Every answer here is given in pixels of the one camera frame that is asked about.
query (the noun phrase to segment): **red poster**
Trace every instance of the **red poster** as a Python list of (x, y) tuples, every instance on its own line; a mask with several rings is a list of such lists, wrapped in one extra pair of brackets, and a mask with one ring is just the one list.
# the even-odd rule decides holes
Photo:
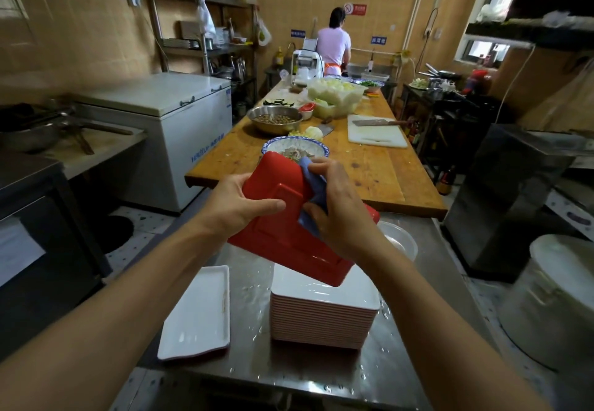
[(367, 5), (353, 5), (352, 15), (365, 15), (367, 13)]

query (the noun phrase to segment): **blue cloth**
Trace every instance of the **blue cloth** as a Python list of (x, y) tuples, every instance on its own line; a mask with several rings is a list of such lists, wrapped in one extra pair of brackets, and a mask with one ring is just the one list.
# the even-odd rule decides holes
[[(309, 159), (307, 156), (303, 156), (303, 158), (301, 158), (299, 161), (299, 165), (303, 171), (303, 176), (305, 176), (305, 179), (314, 190), (314, 197), (309, 201), (318, 205), (324, 210), (326, 214), (328, 214), (328, 206), (326, 205), (326, 180), (322, 175), (316, 175), (309, 171), (307, 166), (310, 163), (311, 159)], [(308, 230), (311, 234), (319, 239), (320, 231), (318, 230), (318, 226), (316, 225), (314, 219), (312, 219), (307, 212), (301, 210), (298, 221), (303, 228)]]

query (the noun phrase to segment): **red container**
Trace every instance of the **red container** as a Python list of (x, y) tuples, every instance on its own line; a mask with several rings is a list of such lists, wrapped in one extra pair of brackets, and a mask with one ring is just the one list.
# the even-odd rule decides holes
[[(254, 200), (280, 198), (287, 206), (278, 214), (252, 220), (229, 238), (230, 243), (328, 285), (342, 284), (353, 263), (340, 258), (298, 222), (303, 204), (314, 196), (299, 164), (266, 152), (243, 185), (243, 194)], [(367, 209), (377, 223), (380, 213)]]

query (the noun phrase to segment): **freezer handle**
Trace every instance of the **freezer handle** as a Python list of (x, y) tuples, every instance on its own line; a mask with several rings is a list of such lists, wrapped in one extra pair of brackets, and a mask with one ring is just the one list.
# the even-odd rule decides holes
[(183, 101), (183, 100), (181, 100), (181, 101), (179, 102), (179, 105), (180, 105), (180, 106), (185, 106), (185, 105), (189, 105), (190, 103), (193, 103), (193, 102), (195, 102), (195, 101), (196, 101), (196, 97), (194, 97), (194, 96), (192, 95), (192, 99), (191, 99), (191, 100), (188, 100), (188, 101)]

